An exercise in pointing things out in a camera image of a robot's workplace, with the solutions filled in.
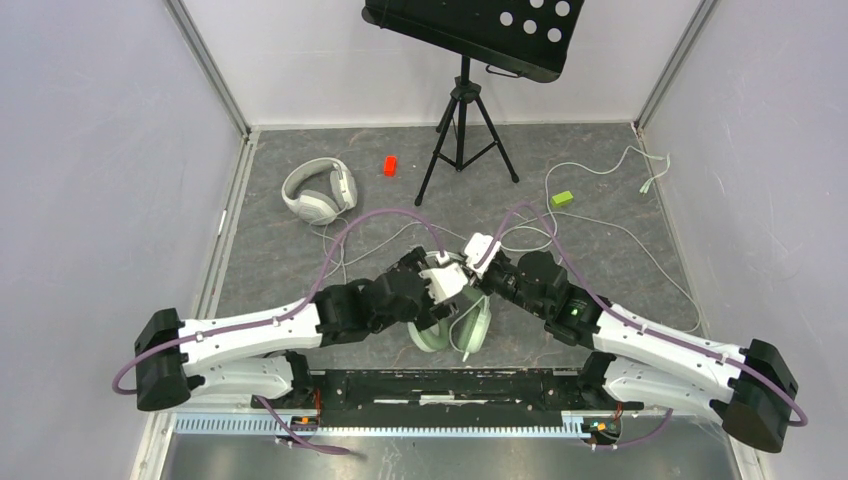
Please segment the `green headphones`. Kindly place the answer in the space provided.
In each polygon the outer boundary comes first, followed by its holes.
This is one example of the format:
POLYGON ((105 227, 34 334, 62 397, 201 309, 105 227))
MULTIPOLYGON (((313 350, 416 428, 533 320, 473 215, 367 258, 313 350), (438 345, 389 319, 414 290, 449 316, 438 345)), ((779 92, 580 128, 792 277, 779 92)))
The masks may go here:
POLYGON ((461 295, 468 305, 453 317, 439 320, 425 330, 408 325, 410 339, 419 350, 435 353, 450 347, 462 355, 463 363, 480 351, 491 324, 491 297, 470 287, 461 295))

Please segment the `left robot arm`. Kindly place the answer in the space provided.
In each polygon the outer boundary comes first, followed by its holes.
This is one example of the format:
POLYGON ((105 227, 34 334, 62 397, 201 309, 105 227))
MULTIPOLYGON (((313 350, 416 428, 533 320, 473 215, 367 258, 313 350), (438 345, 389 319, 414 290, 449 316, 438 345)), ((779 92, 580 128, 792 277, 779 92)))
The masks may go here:
POLYGON ((166 410, 209 394, 302 407, 314 381, 297 350, 361 342, 397 323, 427 329, 467 283, 459 262, 431 266, 416 248, 374 279, 324 287, 281 307, 211 320, 159 310, 134 342, 136 407, 166 410))

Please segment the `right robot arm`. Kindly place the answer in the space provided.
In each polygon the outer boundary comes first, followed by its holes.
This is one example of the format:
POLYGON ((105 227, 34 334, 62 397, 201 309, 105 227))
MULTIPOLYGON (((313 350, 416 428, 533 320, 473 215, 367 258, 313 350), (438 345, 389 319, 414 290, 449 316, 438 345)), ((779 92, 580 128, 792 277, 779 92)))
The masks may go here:
POLYGON ((549 252, 467 263, 479 287, 543 320, 557 341, 590 350, 577 382, 591 408, 611 402, 700 415, 737 441, 779 453, 798 382, 778 348, 721 344, 649 321, 568 279, 549 252))

